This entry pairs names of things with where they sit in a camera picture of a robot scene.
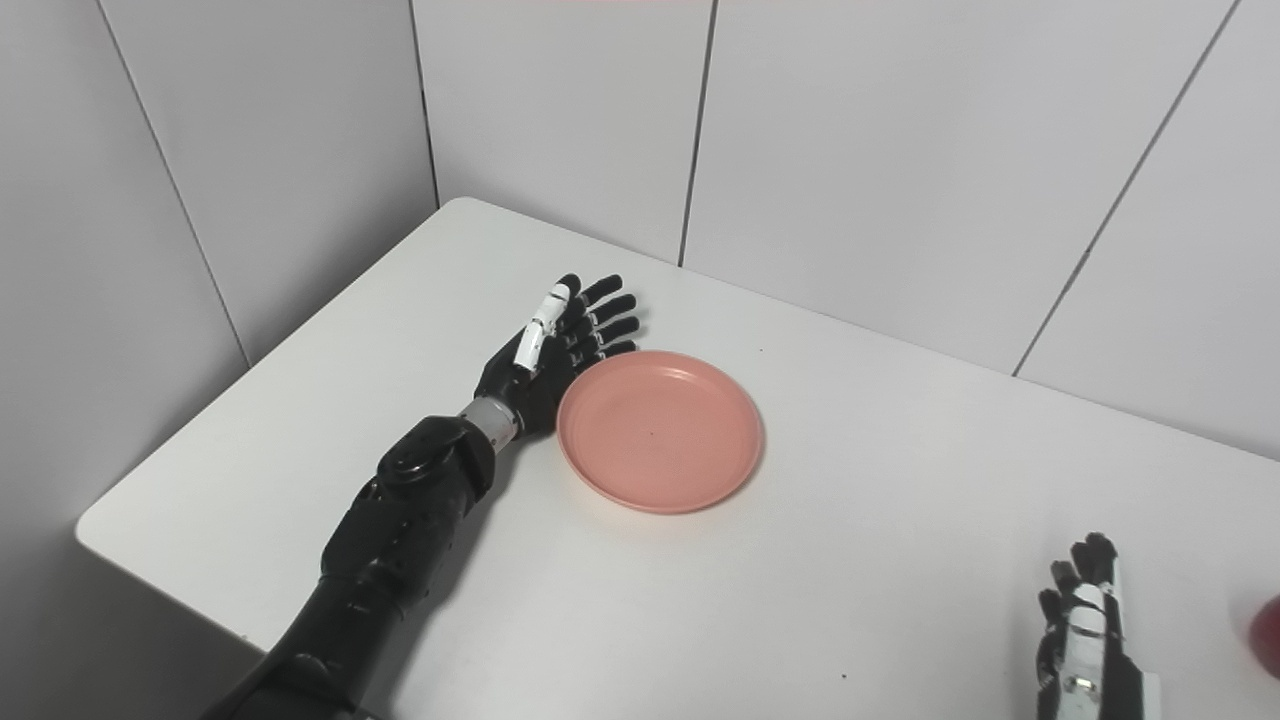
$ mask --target robotic forearm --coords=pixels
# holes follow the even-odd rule
[[[202,720],[355,717],[392,632],[426,597],[462,519],[493,487],[497,454],[554,429],[568,384],[595,361],[634,350],[613,343],[639,328],[612,275],[579,293],[556,284],[534,322],[485,365],[476,397],[456,418],[425,418],[378,464],[329,538],[320,582],[262,661]]]

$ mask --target red object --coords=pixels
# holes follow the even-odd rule
[[[1263,605],[1253,619],[1249,647],[1267,673],[1280,679],[1280,597]]]
[[[755,469],[764,430],[746,392],[701,360],[663,351],[602,361],[570,386],[557,420],[573,471],[649,512],[691,512]]]

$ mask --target robotic hand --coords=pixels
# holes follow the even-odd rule
[[[202,720],[349,720],[383,647],[426,597],[453,533],[493,486],[498,452],[556,429],[556,411],[582,370],[620,352],[640,328],[609,275],[579,292],[564,275],[529,325],[485,364],[458,416],[422,419],[378,464],[329,538],[320,582],[293,624]]]
[[[579,292],[580,287],[577,275],[561,278],[534,319],[485,365],[476,401],[462,416],[497,432],[495,448],[554,430],[556,410],[570,383],[595,363],[636,348],[631,341],[614,341],[639,331],[640,320],[627,315],[611,323],[635,309],[635,296],[600,304],[622,290],[622,278],[609,275]]]
[[[1039,594],[1047,625],[1036,655],[1037,720],[1160,720],[1158,680],[1124,652],[1115,546],[1089,533],[1071,560],[1053,562],[1057,589]]]

